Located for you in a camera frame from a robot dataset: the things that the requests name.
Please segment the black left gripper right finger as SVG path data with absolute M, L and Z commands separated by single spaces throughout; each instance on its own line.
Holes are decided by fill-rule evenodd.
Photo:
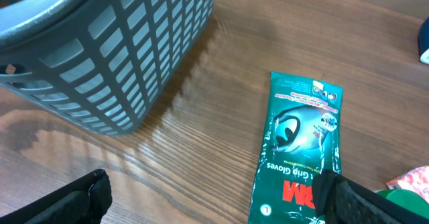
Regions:
M 323 170 L 314 177 L 312 194 L 316 216 L 324 217 L 326 223 L 428 223 L 428 218 L 332 170 Z

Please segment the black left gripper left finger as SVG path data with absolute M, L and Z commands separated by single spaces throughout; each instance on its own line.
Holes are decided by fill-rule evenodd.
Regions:
M 96 169 L 1 218 L 2 224 L 100 223 L 112 205 L 109 176 Z

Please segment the green lid clear jar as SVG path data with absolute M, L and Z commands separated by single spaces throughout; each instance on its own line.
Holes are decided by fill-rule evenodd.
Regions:
M 415 214 L 428 218 L 428 202 L 410 190 L 383 189 L 376 191 L 376 193 Z

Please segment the green foil snack bag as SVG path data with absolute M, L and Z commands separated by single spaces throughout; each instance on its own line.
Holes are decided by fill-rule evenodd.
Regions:
M 303 76 L 271 72 L 261 151 L 249 223 L 324 223 L 312 182 L 324 169 L 341 172 L 343 88 Z

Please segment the red white tissue packet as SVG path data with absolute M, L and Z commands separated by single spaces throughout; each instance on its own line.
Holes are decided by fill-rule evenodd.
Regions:
M 386 183 L 388 189 L 410 190 L 428 202 L 428 166 L 421 166 Z

